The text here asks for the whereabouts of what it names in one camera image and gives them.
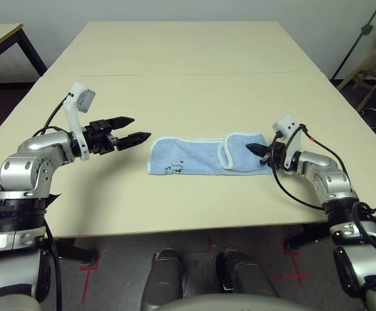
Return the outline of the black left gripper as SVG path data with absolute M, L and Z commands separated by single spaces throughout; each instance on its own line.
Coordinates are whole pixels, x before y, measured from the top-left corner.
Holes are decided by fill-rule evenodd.
M 111 133 L 113 130 L 124 128 L 134 121 L 133 118 L 121 116 L 90 122 L 83 130 L 89 153 L 103 155 L 132 148 L 145 142 L 150 138 L 151 133 L 137 132 L 119 139 Z

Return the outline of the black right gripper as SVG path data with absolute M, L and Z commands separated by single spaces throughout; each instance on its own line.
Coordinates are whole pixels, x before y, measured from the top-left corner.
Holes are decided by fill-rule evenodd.
M 245 146 L 254 155 L 261 157 L 261 165 L 268 165 L 271 168 L 284 167 L 285 143 L 279 142 L 279 138 L 274 138 L 269 146 L 258 143 L 249 143 Z

